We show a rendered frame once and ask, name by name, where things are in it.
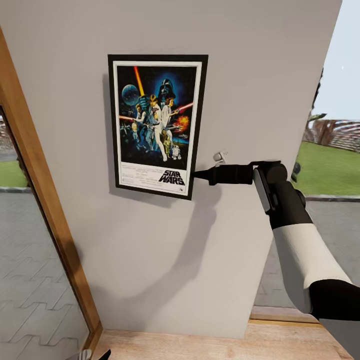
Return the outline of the poster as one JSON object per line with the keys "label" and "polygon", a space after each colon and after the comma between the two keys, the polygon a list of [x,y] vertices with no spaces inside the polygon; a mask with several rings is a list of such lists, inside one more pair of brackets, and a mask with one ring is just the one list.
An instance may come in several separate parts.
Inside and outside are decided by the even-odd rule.
{"label": "poster", "polygon": [[107,56],[116,188],[191,201],[209,55]]}

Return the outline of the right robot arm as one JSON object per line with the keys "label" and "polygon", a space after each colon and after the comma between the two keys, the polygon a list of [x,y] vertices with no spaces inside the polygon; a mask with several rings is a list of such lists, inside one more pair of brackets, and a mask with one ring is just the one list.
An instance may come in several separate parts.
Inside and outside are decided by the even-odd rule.
{"label": "right robot arm", "polygon": [[219,184],[256,186],[275,239],[283,283],[293,305],[316,317],[354,358],[360,360],[360,287],[352,284],[306,211],[304,194],[288,179],[278,159],[229,165],[228,151],[213,156],[214,167],[192,177]]}

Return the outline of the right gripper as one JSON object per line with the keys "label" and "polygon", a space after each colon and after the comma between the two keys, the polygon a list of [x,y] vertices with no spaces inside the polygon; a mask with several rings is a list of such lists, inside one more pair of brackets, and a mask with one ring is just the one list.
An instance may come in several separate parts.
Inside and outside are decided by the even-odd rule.
{"label": "right gripper", "polygon": [[207,170],[196,171],[191,173],[192,177],[200,178],[209,181],[210,186],[219,184],[238,184],[237,181],[237,170],[238,164],[236,165],[220,165],[214,166]]}

